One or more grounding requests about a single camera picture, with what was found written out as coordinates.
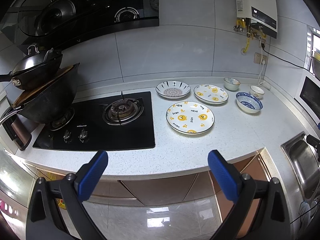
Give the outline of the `small cream bowl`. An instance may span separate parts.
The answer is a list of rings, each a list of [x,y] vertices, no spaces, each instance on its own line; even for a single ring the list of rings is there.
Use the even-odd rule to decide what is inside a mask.
[[[254,86],[254,85],[250,86],[250,91],[249,92],[250,92],[250,94],[252,94],[256,98],[258,98],[259,100],[262,99],[264,94],[265,94],[263,89],[261,89],[258,86]]]

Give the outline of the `blue patterned bowl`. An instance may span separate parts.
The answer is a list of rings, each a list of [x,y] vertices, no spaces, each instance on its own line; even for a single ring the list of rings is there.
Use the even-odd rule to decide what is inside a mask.
[[[238,107],[248,114],[256,114],[263,109],[261,101],[252,94],[238,92],[235,97]]]

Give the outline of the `white bowl with leaf pattern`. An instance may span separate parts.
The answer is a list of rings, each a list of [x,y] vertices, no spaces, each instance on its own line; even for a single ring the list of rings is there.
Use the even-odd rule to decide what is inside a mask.
[[[232,77],[225,77],[224,79],[224,87],[230,91],[237,91],[240,87],[240,81]]]

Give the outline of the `bear plate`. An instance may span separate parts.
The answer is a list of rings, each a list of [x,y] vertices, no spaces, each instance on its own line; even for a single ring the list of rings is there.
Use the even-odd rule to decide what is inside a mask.
[[[182,101],[171,105],[166,111],[171,128],[183,134],[202,134],[214,126],[215,116],[198,102]]]
[[[200,101],[210,105],[226,103],[229,98],[224,89],[215,85],[197,85],[193,92]]]

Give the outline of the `white plate with mandala centre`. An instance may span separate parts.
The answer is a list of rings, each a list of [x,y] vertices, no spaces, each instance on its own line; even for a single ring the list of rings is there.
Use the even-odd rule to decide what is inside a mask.
[[[181,81],[164,81],[156,86],[157,94],[166,99],[180,99],[190,91],[190,86]]]

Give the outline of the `steel sink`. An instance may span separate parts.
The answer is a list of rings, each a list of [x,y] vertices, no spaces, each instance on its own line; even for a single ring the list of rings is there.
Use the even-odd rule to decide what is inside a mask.
[[[311,202],[319,195],[319,161],[307,137],[304,132],[300,132],[282,144],[281,148],[293,168],[303,199]]]

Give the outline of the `yellow plastic bag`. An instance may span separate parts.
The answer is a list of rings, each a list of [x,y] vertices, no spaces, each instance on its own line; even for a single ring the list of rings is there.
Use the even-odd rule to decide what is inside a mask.
[[[60,175],[57,175],[57,174],[53,174],[53,173],[49,173],[48,174],[48,178],[52,181],[56,181],[56,180],[60,180],[63,178],[63,176],[60,176]],[[61,199],[61,198],[57,198],[57,204],[60,208],[62,209],[66,209],[66,206],[65,206],[65,202]]]

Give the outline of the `microwave oven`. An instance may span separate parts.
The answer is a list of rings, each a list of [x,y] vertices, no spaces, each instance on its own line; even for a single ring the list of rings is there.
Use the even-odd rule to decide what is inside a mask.
[[[319,129],[319,97],[319,79],[310,72],[304,72],[295,94],[295,100],[310,115],[317,129]]]

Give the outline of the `brown lower cabinets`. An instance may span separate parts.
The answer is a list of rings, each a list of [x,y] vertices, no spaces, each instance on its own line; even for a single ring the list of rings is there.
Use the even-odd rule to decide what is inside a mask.
[[[210,171],[102,180],[84,202],[107,239],[209,239],[232,205]]]

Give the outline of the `brown knife block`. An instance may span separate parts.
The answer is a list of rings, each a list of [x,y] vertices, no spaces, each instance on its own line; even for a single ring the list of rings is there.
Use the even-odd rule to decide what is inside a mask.
[[[3,127],[20,151],[24,151],[28,147],[32,135],[17,116],[12,116],[6,120]]]

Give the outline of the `large black wok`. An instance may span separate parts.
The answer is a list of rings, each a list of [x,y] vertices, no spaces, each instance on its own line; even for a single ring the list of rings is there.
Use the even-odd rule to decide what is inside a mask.
[[[38,124],[45,124],[68,112],[78,88],[80,64],[65,67],[47,84],[24,91],[12,104],[12,110],[1,118],[1,124],[15,114]]]

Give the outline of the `black gas stove top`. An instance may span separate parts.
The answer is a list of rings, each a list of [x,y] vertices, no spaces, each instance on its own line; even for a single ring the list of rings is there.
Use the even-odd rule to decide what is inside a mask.
[[[62,127],[46,125],[33,147],[55,151],[128,151],[155,147],[150,92],[73,104]]]

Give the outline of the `white gas water heater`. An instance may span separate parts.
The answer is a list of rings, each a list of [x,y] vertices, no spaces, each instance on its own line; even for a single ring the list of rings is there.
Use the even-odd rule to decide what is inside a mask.
[[[237,19],[245,23],[250,31],[255,29],[276,38],[278,13],[276,0],[235,0]]]

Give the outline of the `small black wok with lid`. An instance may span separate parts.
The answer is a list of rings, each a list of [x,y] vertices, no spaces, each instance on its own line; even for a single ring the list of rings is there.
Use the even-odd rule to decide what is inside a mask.
[[[34,44],[28,54],[8,74],[1,75],[1,82],[10,82],[21,90],[31,90],[53,79],[60,68],[63,54],[51,48],[39,50]]]

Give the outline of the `black range hood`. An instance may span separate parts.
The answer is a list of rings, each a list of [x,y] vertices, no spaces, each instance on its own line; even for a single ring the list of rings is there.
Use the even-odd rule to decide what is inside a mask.
[[[159,0],[1,0],[1,32],[24,53],[157,26]]]

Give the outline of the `wall power socket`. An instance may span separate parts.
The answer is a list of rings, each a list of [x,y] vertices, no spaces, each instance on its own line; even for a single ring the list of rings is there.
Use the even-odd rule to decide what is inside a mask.
[[[261,64],[261,63],[266,64],[267,59],[268,59],[268,57],[266,55],[261,55],[260,53],[255,53],[253,62],[256,64]]]

